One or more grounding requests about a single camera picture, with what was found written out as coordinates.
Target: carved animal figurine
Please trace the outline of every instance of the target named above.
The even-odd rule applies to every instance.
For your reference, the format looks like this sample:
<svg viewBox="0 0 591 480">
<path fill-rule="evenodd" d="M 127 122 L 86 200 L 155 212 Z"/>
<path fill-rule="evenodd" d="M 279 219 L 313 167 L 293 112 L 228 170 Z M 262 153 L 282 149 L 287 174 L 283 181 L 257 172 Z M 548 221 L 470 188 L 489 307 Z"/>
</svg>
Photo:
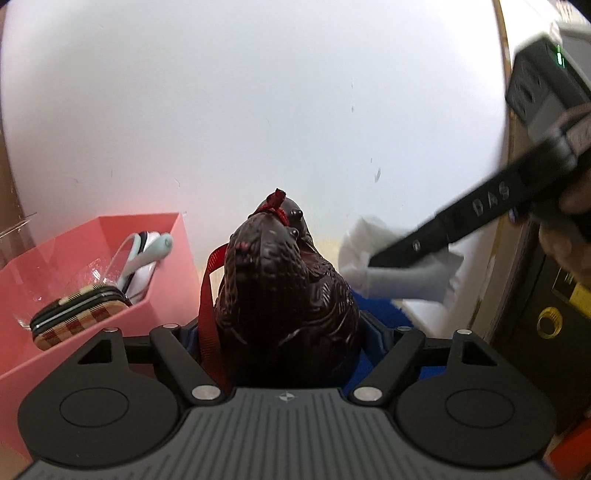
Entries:
<svg viewBox="0 0 591 480">
<path fill-rule="evenodd" d="M 359 351 L 359 308 L 277 190 L 230 237 L 215 318 L 233 385 L 341 386 Z"/>
</svg>

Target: hand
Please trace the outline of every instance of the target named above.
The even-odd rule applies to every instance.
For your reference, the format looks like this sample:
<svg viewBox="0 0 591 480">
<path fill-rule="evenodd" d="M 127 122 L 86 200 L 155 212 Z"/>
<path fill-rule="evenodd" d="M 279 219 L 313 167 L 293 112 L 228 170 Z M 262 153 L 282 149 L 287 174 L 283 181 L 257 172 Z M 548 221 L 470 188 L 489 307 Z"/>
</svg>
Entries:
<svg viewBox="0 0 591 480">
<path fill-rule="evenodd" d="M 559 205 L 567 215 L 591 210 L 591 170 L 565 190 Z M 540 227 L 540 244 L 544 252 L 571 273 L 577 282 L 591 286 L 591 244 L 573 244 L 567 235 L 543 224 Z"/>
</svg>

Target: pink container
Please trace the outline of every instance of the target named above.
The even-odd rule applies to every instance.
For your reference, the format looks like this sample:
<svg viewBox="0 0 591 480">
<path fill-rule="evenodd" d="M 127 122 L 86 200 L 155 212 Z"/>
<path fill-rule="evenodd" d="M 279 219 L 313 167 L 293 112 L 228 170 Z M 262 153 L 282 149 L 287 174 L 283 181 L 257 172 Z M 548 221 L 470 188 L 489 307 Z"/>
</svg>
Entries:
<svg viewBox="0 0 591 480">
<path fill-rule="evenodd" d="M 173 250 L 156 268 L 145 299 L 45 352 L 35 347 L 31 332 L 18 324 L 14 312 L 39 310 L 62 296 L 87 265 L 110 258 L 128 235 L 141 231 L 169 232 L 174 238 Z M 72 352 L 107 326 L 120 328 L 125 336 L 147 335 L 165 323 L 185 325 L 199 311 L 199 277 L 178 213 L 91 220 L 9 262 L 0 270 L 0 292 L 0 443 L 26 458 L 30 456 L 18 432 L 18 406 Z"/>
</svg>

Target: crumpled white paper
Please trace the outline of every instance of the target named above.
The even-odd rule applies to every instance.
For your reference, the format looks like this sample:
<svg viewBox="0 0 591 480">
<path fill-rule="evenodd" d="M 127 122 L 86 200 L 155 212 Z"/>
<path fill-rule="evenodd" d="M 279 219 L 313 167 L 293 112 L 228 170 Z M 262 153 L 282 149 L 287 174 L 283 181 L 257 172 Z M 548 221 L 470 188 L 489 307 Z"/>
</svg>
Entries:
<svg viewBox="0 0 591 480">
<path fill-rule="evenodd" d="M 378 218 L 360 218 L 341 244 L 339 273 L 366 299 L 428 300 L 449 308 L 456 298 L 455 275 L 463 256 L 445 248 L 410 268 L 368 267 L 371 256 L 406 234 L 388 227 Z"/>
</svg>

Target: plaid case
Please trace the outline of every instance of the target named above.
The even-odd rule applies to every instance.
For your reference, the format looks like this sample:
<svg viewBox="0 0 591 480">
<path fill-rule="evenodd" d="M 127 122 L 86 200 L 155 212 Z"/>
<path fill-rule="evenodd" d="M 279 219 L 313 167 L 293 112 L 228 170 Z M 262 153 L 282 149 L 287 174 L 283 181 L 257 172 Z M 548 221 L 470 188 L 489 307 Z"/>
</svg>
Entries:
<svg viewBox="0 0 591 480">
<path fill-rule="evenodd" d="M 33 342 L 47 350 L 129 306 L 129 300 L 116 287 L 89 285 L 50 303 L 33 317 Z"/>
</svg>

